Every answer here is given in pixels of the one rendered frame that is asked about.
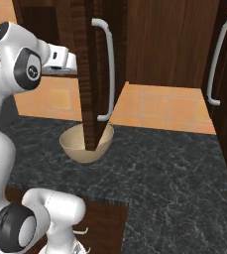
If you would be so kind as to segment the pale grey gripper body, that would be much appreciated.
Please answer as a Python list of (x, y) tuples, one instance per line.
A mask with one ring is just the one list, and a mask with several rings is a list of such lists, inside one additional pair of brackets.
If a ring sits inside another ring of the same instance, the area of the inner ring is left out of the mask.
[(54, 52), (42, 66), (44, 75), (77, 74), (76, 55), (72, 53)]

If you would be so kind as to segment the tan round basket bowl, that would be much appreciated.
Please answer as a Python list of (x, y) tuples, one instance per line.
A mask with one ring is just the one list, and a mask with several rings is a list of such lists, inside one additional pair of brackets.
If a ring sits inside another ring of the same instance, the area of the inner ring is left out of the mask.
[(60, 135), (59, 143), (71, 159), (81, 164), (88, 164), (99, 160), (108, 151), (113, 136), (113, 125), (108, 123), (96, 150), (88, 151), (85, 149), (83, 126), (77, 124)]

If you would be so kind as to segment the brown wooden base cabinet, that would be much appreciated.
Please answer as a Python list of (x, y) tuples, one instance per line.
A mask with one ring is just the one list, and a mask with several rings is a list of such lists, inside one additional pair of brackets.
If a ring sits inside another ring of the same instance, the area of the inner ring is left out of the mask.
[(84, 200), (84, 218), (73, 226), (76, 231), (88, 229), (84, 235), (76, 235), (89, 254), (121, 254), (121, 245), (128, 207), (119, 204)]

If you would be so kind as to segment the brown wooden wall cabinet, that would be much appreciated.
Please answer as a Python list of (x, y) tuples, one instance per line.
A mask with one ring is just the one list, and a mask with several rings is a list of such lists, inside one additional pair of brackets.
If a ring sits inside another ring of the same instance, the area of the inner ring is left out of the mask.
[(219, 0), (12, 0), (17, 23), (71, 50), (79, 38), (97, 57), (98, 80), (108, 79), (104, 32), (113, 35), (116, 81), (198, 87), (202, 80)]

